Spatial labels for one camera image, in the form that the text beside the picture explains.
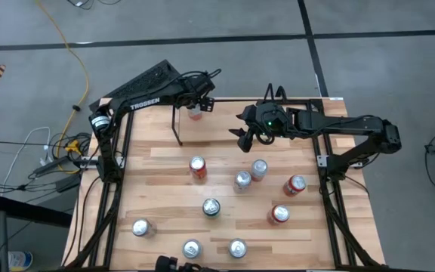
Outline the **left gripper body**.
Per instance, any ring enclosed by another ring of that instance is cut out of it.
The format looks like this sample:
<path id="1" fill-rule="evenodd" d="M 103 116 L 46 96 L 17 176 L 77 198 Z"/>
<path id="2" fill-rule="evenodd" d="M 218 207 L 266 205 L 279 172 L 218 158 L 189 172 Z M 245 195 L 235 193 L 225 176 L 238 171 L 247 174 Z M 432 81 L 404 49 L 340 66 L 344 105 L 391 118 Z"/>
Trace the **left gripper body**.
<path id="1" fill-rule="evenodd" d="M 212 79 L 216 71 L 189 71 L 181 74 L 178 81 L 184 92 L 177 96 L 178 102 L 210 102 L 209 93 L 215 89 Z"/>

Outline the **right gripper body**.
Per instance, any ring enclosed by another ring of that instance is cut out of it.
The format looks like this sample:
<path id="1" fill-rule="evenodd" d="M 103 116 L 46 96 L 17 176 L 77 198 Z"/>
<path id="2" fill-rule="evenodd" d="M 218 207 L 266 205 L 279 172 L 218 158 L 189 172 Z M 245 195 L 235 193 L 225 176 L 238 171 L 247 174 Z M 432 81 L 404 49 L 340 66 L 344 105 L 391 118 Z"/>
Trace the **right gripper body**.
<path id="1" fill-rule="evenodd" d="M 257 136 L 266 138 L 296 138 L 297 130 L 289 114 L 279 104 L 267 102 L 256 104 L 253 128 Z"/>

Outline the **silver red-logo soda can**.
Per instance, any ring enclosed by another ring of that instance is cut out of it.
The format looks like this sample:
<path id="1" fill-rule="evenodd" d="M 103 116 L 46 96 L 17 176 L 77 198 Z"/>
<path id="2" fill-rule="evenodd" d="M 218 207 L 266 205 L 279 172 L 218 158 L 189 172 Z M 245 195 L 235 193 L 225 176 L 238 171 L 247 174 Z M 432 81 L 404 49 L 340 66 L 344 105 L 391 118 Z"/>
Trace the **silver red-logo soda can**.
<path id="1" fill-rule="evenodd" d="M 187 115 L 190 119 L 197 121 L 202 118 L 202 111 L 199 104 L 195 105 L 193 108 L 187 110 Z"/>
<path id="2" fill-rule="evenodd" d="M 189 239 L 183 244 L 182 253 L 188 259 L 198 258 L 202 254 L 202 244 L 198 240 Z"/>
<path id="3" fill-rule="evenodd" d="M 247 171 L 240 171 L 236 174 L 233 189 L 237 193 L 245 192 L 251 184 L 251 175 Z"/>
<path id="4" fill-rule="evenodd" d="M 156 226 L 147 218 L 138 218 L 133 223 L 131 231 L 137 237 L 150 238 L 156 234 Z"/>
<path id="5" fill-rule="evenodd" d="M 243 258 L 247 251 L 247 244 L 242 239 L 231 240 L 228 245 L 228 252 L 233 258 Z"/>
<path id="6" fill-rule="evenodd" d="M 262 159 L 257 159 L 251 164 L 251 179 L 253 181 L 262 181 L 267 174 L 267 163 Z"/>

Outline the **red soda can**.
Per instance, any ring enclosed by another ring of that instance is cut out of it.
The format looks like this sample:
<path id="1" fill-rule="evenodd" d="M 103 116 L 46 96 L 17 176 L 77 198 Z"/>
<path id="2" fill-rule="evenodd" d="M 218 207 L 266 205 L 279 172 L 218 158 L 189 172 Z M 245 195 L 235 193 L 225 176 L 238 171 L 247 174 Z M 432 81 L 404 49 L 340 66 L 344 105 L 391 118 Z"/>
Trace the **red soda can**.
<path id="1" fill-rule="evenodd" d="M 290 218 L 290 211 L 284 205 L 276 205 L 267 214 L 267 221 L 270 224 L 282 224 Z"/>
<path id="2" fill-rule="evenodd" d="M 304 191 L 306 186 L 306 181 L 302 176 L 293 175 L 283 184 L 282 190 L 286 196 L 296 196 Z"/>

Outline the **black perforated metal case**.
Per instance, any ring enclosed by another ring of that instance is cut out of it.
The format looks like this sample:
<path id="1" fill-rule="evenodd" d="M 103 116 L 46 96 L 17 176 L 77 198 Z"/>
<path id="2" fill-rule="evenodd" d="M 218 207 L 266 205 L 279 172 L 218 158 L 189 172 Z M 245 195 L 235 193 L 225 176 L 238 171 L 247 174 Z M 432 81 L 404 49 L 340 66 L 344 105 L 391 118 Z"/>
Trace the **black perforated metal case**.
<path id="1" fill-rule="evenodd" d="M 110 112 L 128 113 L 152 105 L 172 104 L 184 92 L 178 81 L 180 73 L 163 60 L 109 94 L 110 102 L 91 108 L 92 116 Z"/>

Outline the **green Sprite can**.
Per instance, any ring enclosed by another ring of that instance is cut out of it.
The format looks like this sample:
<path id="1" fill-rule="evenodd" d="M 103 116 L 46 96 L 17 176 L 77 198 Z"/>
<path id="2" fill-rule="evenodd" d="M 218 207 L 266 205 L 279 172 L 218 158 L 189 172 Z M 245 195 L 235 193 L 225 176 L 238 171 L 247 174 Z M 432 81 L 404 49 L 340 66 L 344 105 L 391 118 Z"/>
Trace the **green Sprite can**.
<path id="1" fill-rule="evenodd" d="M 202 211 L 205 216 L 215 218 L 220 214 L 221 204 L 215 198 L 208 198 L 202 204 Z"/>

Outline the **grey power strip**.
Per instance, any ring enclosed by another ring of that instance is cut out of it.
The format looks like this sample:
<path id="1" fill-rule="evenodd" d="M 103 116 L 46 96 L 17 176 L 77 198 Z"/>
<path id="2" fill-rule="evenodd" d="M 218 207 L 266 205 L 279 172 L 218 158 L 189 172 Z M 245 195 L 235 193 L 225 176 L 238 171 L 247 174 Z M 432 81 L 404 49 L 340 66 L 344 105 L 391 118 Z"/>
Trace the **grey power strip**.
<path id="1" fill-rule="evenodd" d="M 29 178 L 37 178 L 38 176 L 41 176 L 42 174 L 44 174 L 45 172 L 48 172 L 49 170 L 59 166 L 62 163 L 65 163 L 68 161 L 68 157 L 64 156 L 64 157 L 60 157 L 56 160 L 54 160 L 53 162 L 49 162 L 46 165 L 43 165 L 37 169 L 35 169 L 30 175 Z"/>

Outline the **black flat floor bar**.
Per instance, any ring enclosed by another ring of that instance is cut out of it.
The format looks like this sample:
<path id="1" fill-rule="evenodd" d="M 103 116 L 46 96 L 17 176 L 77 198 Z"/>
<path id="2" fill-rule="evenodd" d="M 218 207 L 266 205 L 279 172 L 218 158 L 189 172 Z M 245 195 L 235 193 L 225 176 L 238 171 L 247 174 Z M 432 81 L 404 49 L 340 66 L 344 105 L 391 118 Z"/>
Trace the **black flat floor bar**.
<path id="1" fill-rule="evenodd" d="M 65 212 L 19 202 L 3 196 L 0 196 L 0 212 L 4 212 L 10 218 L 57 227 L 69 227 L 73 218 Z"/>

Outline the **white blue yellow packet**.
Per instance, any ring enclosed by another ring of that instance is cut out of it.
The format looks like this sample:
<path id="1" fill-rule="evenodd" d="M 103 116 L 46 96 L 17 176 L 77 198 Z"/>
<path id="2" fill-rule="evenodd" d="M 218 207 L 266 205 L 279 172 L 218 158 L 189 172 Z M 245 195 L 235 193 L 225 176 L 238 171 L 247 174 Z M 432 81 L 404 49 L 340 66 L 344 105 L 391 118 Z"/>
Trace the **white blue yellow packet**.
<path id="1" fill-rule="evenodd" d="M 10 272 L 22 272 L 31 267 L 33 263 L 31 252 L 9 251 L 8 269 Z"/>

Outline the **black aluminium table frame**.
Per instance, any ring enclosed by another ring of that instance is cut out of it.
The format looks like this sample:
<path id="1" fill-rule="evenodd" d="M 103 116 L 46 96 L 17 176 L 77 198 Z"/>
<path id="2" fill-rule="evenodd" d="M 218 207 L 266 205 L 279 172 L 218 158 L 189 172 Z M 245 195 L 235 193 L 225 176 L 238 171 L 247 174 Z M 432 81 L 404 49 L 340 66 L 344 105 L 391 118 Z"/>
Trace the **black aluminium table frame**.
<path id="1" fill-rule="evenodd" d="M 174 128 L 175 112 L 169 106 L 137 111 L 125 119 L 118 151 L 127 156 L 116 220 L 101 237 L 91 266 L 110 270 L 151 270 L 160 255 L 185 262 L 183 244 L 200 241 L 196 263 L 220 270 L 329 269 L 347 264 L 349 246 L 340 230 L 326 217 L 319 191 L 319 154 L 343 153 L 355 144 L 351 136 L 332 135 L 316 140 L 278 138 L 269 146 L 254 142 L 248 153 L 236 141 L 184 145 Z M 189 162 L 205 160 L 207 175 L 195 179 Z M 243 193 L 233 189 L 240 171 L 262 159 L 267 174 L 251 180 Z M 293 175 L 306 181 L 306 189 L 286 196 L 283 184 Z M 219 216 L 204 215 L 202 204 L 215 198 Z M 284 205 L 290 218 L 270 224 L 267 214 Z M 156 226 L 150 238 L 135 236 L 132 225 L 147 218 Z M 231 240 L 242 239 L 248 251 L 243 258 L 228 252 Z"/>

